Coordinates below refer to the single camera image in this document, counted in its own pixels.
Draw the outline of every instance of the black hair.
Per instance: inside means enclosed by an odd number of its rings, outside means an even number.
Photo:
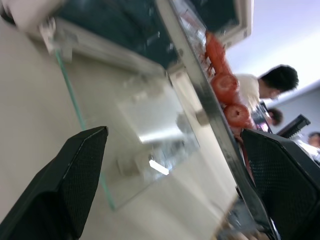
[[[284,115],[282,111],[280,111],[277,108],[270,108],[268,109],[268,113],[272,113],[272,116],[270,116],[273,120],[273,125],[278,126],[280,125],[284,120]]]
[[[309,134],[309,138],[312,138],[314,136],[318,136],[320,138],[320,132],[315,131]]]
[[[299,84],[297,71],[288,65],[279,65],[260,77],[262,81],[281,93],[296,89]]]

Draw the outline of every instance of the white shirt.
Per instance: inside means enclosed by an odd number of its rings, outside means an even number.
[[[260,103],[258,78],[251,74],[236,74],[239,82],[239,95],[243,104],[254,112]]]

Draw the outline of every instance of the red object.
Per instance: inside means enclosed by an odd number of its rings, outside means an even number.
[[[219,73],[213,77],[210,84],[219,102],[226,105],[236,103],[239,83],[235,76]]]
[[[254,176],[253,176],[252,171],[251,171],[247,150],[245,148],[245,145],[244,145],[243,141],[239,142],[239,143],[240,143],[242,154],[243,154],[245,168],[248,171],[248,173],[249,173],[249,175],[250,175],[250,177],[252,179],[253,184],[255,184],[255,179],[254,179]]]
[[[205,56],[210,59],[215,73],[231,73],[229,64],[226,61],[226,51],[222,44],[208,31],[205,32],[205,39]]]
[[[246,128],[251,120],[248,108],[242,104],[228,105],[223,113],[228,124],[233,128]]]

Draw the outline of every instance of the person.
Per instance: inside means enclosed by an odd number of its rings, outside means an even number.
[[[320,132],[312,132],[308,136],[308,144],[320,148]]]
[[[277,99],[280,94],[296,89],[299,84],[297,71],[289,65],[278,65],[260,77],[251,74],[235,76],[239,82],[239,94],[251,112],[260,99]]]
[[[284,120],[282,111],[277,108],[269,108],[267,110],[267,113],[270,116],[270,121],[268,121],[268,123],[273,126],[279,126]]]

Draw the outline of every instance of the beige floor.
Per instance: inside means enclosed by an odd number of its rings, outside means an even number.
[[[1,220],[80,126],[55,59],[3,22],[0,31]],[[74,56],[67,71],[86,121],[92,126],[122,121],[109,100],[132,72],[80,56]],[[219,227],[236,184],[212,130],[195,117],[200,106],[188,80],[174,84],[200,150],[115,212],[99,185],[82,240],[209,240]],[[114,138],[109,136],[107,149],[130,144]]]

